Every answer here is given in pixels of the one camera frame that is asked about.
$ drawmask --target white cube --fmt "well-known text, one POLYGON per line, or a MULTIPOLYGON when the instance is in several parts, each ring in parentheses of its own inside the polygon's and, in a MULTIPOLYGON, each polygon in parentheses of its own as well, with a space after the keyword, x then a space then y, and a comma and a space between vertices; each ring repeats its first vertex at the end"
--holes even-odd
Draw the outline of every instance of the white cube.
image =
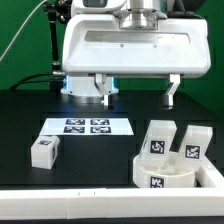
POLYGON ((58 155, 57 136, 39 136, 31 147, 32 167, 51 169, 58 155))

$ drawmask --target green backdrop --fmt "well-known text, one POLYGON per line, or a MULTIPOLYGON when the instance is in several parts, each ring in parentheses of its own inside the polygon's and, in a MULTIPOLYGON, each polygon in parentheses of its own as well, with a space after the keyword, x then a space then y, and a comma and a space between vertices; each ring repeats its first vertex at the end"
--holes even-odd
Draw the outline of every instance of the green backdrop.
MULTIPOLYGON (((41 0, 4 1, 0 9, 0 55, 15 35, 31 10, 41 0)), ((207 0, 198 14, 208 20, 209 44, 212 57, 210 71, 199 79, 182 81, 179 91, 187 93, 217 116, 224 118, 224 29, 223 0, 207 0)), ((58 24, 60 54, 63 45, 65 26, 58 24)), ((0 89, 29 75, 51 71, 51 44, 47 16, 42 9, 32 17, 17 41, 0 63, 0 89)), ((133 90, 166 90, 165 80, 161 79, 120 79, 117 86, 133 90)), ((30 84, 23 89, 47 89, 48 84, 30 84)))

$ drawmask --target white rectangular block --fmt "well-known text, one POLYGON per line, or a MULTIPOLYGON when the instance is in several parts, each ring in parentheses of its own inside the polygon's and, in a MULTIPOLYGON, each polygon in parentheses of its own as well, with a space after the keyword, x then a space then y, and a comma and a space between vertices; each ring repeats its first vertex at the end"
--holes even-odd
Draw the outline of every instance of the white rectangular block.
POLYGON ((198 171, 211 141, 211 127, 189 125, 177 156, 176 169, 198 171))
POLYGON ((67 199, 67 218, 105 218, 106 189, 70 190, 67 199))
POLYGON ((0 220, 66 219, 64 190, 0 191, 0 220))
POLYGON ((163 167, 176 130, 174 121, 152 120, 141 148, 140 165, 163 167))
POLYGON ((32 167, 51 169, 58 155, 57 136, 39 136, 31 147, 32 167))

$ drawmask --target white paper sheet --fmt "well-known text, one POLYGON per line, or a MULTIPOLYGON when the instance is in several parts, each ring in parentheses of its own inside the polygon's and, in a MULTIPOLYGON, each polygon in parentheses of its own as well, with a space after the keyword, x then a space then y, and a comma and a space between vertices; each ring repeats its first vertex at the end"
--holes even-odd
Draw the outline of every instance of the white paper sheet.
POLYGON ((134 135, 127 118, 48 118, 40 135, 134 135))

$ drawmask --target white frame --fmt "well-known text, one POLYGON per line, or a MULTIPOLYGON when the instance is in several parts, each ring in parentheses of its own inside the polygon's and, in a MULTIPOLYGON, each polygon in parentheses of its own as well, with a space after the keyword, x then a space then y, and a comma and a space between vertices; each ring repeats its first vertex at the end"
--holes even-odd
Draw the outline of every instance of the white frame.
POLYGON ((205 157, 203 188, 0 191, 0 220, 223 216, 224 178, 205 157))

